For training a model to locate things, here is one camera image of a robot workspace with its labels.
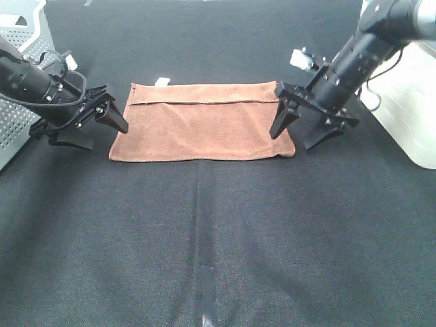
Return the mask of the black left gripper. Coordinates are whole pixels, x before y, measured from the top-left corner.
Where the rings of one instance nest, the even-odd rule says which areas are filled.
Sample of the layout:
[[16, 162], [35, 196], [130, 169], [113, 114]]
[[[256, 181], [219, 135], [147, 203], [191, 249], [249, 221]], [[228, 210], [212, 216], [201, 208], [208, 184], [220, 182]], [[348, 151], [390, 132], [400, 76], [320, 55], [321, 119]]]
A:
[[129, 124], [118, 111], [111, 92], [109, 85], [79, 90], [72, 84], [65, 84], [60, 91], [50, 89], [44, 103], [29, 104], [30, 111], [40, 116], [30, 126], [29, 136], [35, 139], [46, 136], [51, 146], [90, 151], [93, 141], [80, 128], [91, 119], [127, 134]]

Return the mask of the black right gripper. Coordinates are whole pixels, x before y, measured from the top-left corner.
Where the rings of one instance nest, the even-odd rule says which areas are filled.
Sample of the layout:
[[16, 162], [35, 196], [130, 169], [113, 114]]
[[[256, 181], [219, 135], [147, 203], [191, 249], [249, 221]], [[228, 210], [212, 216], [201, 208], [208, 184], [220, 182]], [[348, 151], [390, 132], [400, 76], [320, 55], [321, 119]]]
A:
[[298, 107], [308, 108], [321, 114], [321, 118], [304, 137], [303, 145], [306, 150], [310, 150], [326, 140], [343, 135], [345, 125], [355, 127], [360, 122], [357, 117], [344, 110], [327, 109], [321, 105], [312, 92], [304, 87], [279, 82], [275, 89], [275, 95], [279, 99], [279, 103], [269, 130], [273, 140], [277, 139], [291, 123], [300, 118]]

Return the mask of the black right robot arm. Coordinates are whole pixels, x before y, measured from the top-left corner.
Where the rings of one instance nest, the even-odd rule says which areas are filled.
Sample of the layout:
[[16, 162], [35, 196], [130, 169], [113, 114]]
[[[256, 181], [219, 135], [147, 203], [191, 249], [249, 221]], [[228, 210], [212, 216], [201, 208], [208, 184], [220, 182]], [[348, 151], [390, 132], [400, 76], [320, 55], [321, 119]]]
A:
[[344, 134], [359, 120], [344, 107], [373, 72], [396, 52], [419, 40], [435, 39], [434, 1], [371, 1], [361, 13], [358, 26], [334, 59], [319, 59], [306, 49], [295, 49], [290, 65], [313, 77], [304, 86], [279, 82], [275, 95], [277, 113], [269, 134], [278, 138], [300, 118], [300, 108], [317, 113], [318, 122], [308, 133], [304, 146], [318, 144]]

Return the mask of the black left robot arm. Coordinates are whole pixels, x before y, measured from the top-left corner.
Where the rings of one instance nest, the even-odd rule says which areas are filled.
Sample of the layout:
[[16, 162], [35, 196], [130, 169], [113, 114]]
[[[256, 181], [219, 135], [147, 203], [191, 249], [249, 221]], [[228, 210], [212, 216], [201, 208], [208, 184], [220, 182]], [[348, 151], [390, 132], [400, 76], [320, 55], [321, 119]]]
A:
[[108, 85], [89, 89], [85, 76], [68, 68], [65, 54], [46, 50], [39, 61], [26, 59], [4, 37], [1, 99], [38, 115], [40, 119], [30, 126], [29, 136], [47, 136], [51, 146], [91, 150], [93, 141], [80, 128], [92, 118], [123, 134], [129, 131]]

